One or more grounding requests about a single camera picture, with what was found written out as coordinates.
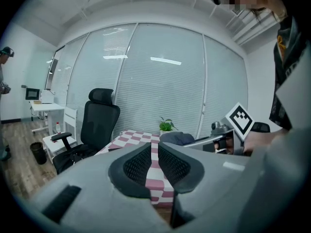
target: checkered tablecloth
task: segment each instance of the checkered tablecloth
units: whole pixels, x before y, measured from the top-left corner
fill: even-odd
[[[124,148],[139,143],[151,142],[152,164],[147,174],[146,187],[151,191],[152,204],[171,206],[173,204],[174,189],[164,176],[158,163],[157,146],[160,142],[159,137],[158,134],[126,130],[96,155],[107,153],[108,149]]]

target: wooden floor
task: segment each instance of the wooden floor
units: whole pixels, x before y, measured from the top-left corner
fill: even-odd
[[[31,130],[39,128],[40,123],[16,122],[2,126],[2,134],[9,143],[12,155],[11,159],[2,162],[5,177],[12,193],[26,200],[57,175],[48,157],[45,164],[39,165],[30,151],[33,142],[42,142],[42,138],[49,135],[48,130],[32,133]],[[169,223],[171,208],[155,208]]]

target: white chair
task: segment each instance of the white chair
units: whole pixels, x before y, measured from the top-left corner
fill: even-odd
[[[74,128],[74,138],[73,137],[68,137],[68,143],[69,145],[73,145],[75,143],[77,143],[76,139],[77,139],[77,135],[76,135],[76,119],[77,119],[77,110],[72,110],[68,107],[65,107],[64,110],[64,132],[68,132],[66,130],[66,124],[71,125]],[[51,161],[51,163],[53,164],[53,157],[55,157],[56,155],[60,154],[62,151],[66,150],[65,145],[63,143],[62,140],[58,140],[56,142],[52,142],[51,137],[53,135],[47,136],[43,138],[43,142],[44,145],[46,147],[49,159]]]

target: trash can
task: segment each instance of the trash can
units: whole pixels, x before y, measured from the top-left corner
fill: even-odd
[[[47,157],[43,149],[42,142],[34,142],[30,145],[30,150],[34,154],[35,160],[39,165],[46,163]]]

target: table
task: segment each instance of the table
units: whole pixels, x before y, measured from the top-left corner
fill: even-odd
[[[44,128],[39,128],[32,130],[32,132],[37,132],[44,130],[46,128],[49,128],[49,135],[53,135],[53,126],[52,126],[52,116],[50,114],[51,111],[59,111],[59,110],[64,110],[65,108],[63,106],[60,106],[56,103],[41,103],[41,104],[36,104],[34,101],[29,101],[32,109],[34,112],[47,112],[48,113],[48,126]]]
[[[160,135],[158,134],[126,130],[96,155],[107,153],[108,149],[117,149],[150,142],[152,164],[147,173],[146,187],[151,192],[151,203],[154,205],[172,206],[174,189],[164,176],[158,163],[157,149],[158,143],[160,142],[159,138]]]

